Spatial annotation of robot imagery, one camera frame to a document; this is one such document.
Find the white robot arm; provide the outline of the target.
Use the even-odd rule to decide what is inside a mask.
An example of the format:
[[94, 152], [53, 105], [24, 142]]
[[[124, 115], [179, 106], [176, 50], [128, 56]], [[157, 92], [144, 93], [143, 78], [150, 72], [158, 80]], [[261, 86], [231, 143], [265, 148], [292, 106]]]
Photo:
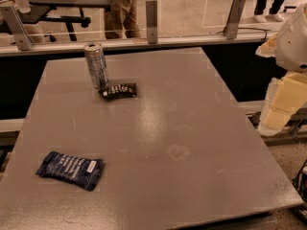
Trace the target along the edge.
[[276, 65], [287, 71], [269, 83], [257, 127], [261, 135], [273, 136], [307, 103], [307, 4], [300, 4], [256, 54], [275, 57]]

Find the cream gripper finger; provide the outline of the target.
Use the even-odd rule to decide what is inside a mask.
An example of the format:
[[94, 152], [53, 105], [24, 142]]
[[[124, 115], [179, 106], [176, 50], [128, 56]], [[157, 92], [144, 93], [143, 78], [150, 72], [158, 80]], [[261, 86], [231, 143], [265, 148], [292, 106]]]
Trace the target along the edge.
[[297, 111], [307, 104], [307, 75], [288, 72], [283, 78], [272, 78], [262, 108], [258, 132], [273, 136], [280, 132]]
[[255, 54], [262, 58], [274, 58], [275, 57], [275, 45], [277, 40], [277, 34], [274, 34], [261, 46], [259, 46]]

